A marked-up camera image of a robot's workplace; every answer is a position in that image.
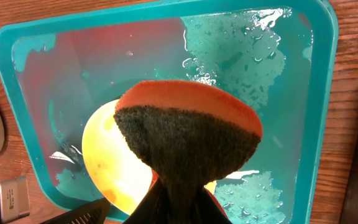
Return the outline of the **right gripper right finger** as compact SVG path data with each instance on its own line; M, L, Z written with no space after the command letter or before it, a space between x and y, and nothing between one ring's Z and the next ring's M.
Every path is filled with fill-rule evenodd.
M197 192L197 211L202 224L231 224L205 188Z

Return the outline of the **red black sponge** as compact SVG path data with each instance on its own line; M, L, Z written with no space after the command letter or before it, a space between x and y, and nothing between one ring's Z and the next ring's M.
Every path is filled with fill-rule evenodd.
M167 223L200 223L197 192L239 170L263 137L257 113L231 94L183 80L142 81L114 120L129 149L167 190Z

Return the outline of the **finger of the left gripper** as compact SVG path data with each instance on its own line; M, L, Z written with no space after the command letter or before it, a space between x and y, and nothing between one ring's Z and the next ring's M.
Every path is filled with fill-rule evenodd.
M103 224L110 209L106 198L87 203L41 224Z

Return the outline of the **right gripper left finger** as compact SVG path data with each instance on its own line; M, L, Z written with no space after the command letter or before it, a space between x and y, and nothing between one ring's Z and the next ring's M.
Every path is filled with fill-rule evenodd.
M124 224L166 224L167 190L156 180Z

